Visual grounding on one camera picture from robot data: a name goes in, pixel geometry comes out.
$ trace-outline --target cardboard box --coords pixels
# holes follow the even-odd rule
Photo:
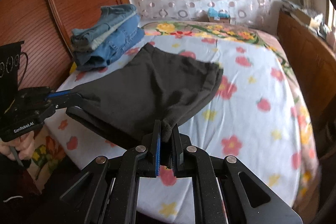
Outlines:
[[[294,11],[294,15],[300,20],[302,21],[302,23],[308,25],[309,27],[318,30],[320,27],[320,24],[315,21],[313,18],[311,18],[310,16],[306,15],[304,12],[302,12],[299,9],[296,9]]]
[[[209,17],[209,22],[213,23],[230,23],[231,18],[220,18],[219,20],[215,20],[214,17]]]

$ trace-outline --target stack of folded jeans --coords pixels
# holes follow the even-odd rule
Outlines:
[[[144,36],[138,28],[137,9],[132,4],[103,6],[98,22],[90,29],[73,29],[71,44],[78,70],[107,67]]]

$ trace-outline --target metal screw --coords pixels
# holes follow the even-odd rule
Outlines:
[[[194,147],[193,145],[190,145],[187,147],[187,151],[190,153],[195,153],[197,151],[197,148]]]
[[[105,163],[105,161],[106,161],[106,157],[104,157],[104,156],[99,156],[99,157],[96,158],[96,163],[98,163],[98,164],[103,164],[103,163]]]
[[[226,161],[227,161],[228,163],[235,164],[235,163],[237,162],[237,158],[234,157],[234,156],[228,156],[228,157],[226,158]]]
[[[144,145],[138,145],[135,149],[138,152],[145,152],[146,151],[146,147]]]

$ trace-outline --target floral blanket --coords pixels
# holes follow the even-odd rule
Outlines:
[[[293,118],[297,119],[300,128],[301,150],[291,158],[293,169],[300,169],[301,173],[300,185],[296,198],[296,203],[299,203],[310,187],[311,181],[317,174],[318,160],[315,151],[315,140],[312,133],[310,116],[305,101],[295,75],[288,64],[287,57],[275,37],[245,27],[200,22],[155,22],[145,25],[143,29],[145,30],[146,35],[173,35],[176,39],[176,48],[178,47],[179,39],[184,36],[190,36],[201,37],[202,42],[209,44],[215,44],[218,41],[234,41],[265,47],[274,52],[288,80],[289,88],[295,102],[295,107],[292,107],[291,113]],[[191,56],[193,53],[182,51],[180,54]],[[250,61],[244,59],[241,60],[241,62],[248,63]],[[278,79],[282,77],[282,73],[279,73],[278,71],[272,71],[272,74],[273,77]],[[79,79],[79,76],[83,77],[83,75],[79,73],[76,76],[76,79]],[[251,77],[248,81],[249,83],[253,83],[255,79]],[[211,120],[212,114],[213,113],[209,112],[204,115]],[[62,122],[63,124],[60,123],[58,125],[59,130],[63,130],[67,127],[67,120]],[[277,134],[278,132],[274,132],[273,137],[279,137]],[[50,177],[50,174],[65,157],[65,152],[59,143],[50,135],[47,127],[44,127],[36,137],[35,148],[33,163],[28,171],[35,180],[37,188],[42,190],[45,182]]]

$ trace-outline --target bed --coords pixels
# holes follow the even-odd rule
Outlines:
[[[153,22],[143,28],[146,36],[117,62],[98,71],[75,71],[58,90],[123,67],[146,43],[217,62],[224,69],[219,91],[180,132],[210,155],[237,156],[289,206],[299,205],[316,178],[318,160],[308,110],[276,38],[216,23]],[[125,151],[69,118],[65,109],[45,123],[29,169],[40,189],[65,154],[82,169],[99,155],[112,158]],[[164,222],[193,223],[191,179],[176,179],[161,166],[158,178],[140,180],[137,209]]]

